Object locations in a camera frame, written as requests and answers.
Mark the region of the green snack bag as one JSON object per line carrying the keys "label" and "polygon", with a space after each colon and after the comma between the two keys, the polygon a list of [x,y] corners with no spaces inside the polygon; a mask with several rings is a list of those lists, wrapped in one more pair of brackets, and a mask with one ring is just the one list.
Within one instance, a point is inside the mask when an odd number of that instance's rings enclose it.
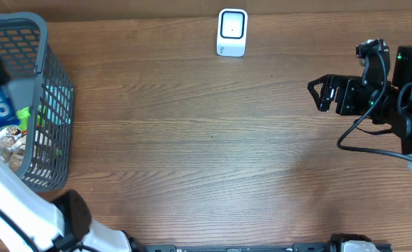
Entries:
{"label": "green snack bag", "polygon": [[[45,106],[42,107],[41,105],[39,105],[38,112],[42,113],[42,116],[46,116],[47,108]],[[31,117],[30,107],[28,106],[20,109],[19,111],[16,111],[16,116],[20,120],[20,124],[17,127],[23,134],[25,134],[28,129],[28,119]],[[38,115],[36,121],[36,128],[45,127],[46,124],[48,124],[48,120],[41,119],[41,116]]]}

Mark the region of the brown white pastry wrapper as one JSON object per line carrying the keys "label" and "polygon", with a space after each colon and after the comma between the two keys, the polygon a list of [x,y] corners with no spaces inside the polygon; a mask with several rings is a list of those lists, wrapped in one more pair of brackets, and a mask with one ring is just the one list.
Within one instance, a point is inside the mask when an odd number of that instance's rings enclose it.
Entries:
{"label": "brown white pastry wrapper", "polygon": [[26,134],[16,125],[3,128],[0,131],[0,159],[16,172],[24,160]]}

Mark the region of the teal wet wipes pack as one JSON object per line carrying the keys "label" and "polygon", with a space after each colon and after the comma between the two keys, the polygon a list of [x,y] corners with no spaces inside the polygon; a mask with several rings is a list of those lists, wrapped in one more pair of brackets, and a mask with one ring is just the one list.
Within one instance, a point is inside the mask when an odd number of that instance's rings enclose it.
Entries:
{"label": "teal wet wipes pack", "polygon": [[71,124],[71,90],[67,87],[55,87],[46,85],[45,101],[48,106],[44,113],[47,119],[56,125]]}

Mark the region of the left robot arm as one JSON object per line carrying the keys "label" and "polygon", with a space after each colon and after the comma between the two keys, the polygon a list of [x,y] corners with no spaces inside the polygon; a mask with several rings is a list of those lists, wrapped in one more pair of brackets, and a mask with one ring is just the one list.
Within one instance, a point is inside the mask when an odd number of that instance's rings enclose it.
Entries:
{"label": "left robot arm", "polygon": [[10,251],[130,251],[128,236],[91,216],[69,190],[48,202],[0,161],[0,239]]}

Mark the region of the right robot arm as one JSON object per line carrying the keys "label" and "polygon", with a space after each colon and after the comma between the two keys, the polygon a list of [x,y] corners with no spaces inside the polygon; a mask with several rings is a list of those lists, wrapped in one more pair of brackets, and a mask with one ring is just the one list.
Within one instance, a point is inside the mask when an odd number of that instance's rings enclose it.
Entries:
{"label": "right robot arm", "polygon": [[[356,56],[364,67],[361,76],[326,74],[309,82],[307,89],[319,111],[328,111],[336,102],[336,113],[355,116],[353,124],[339,137],[338,148],[405,160],[412,176],[412,45],[398,47],[394,66],[382,39],[357,45]],[[365,119],[375,125],[388,125],[379,133],[399,137],[401,151],[344,145],[343,140]]]}

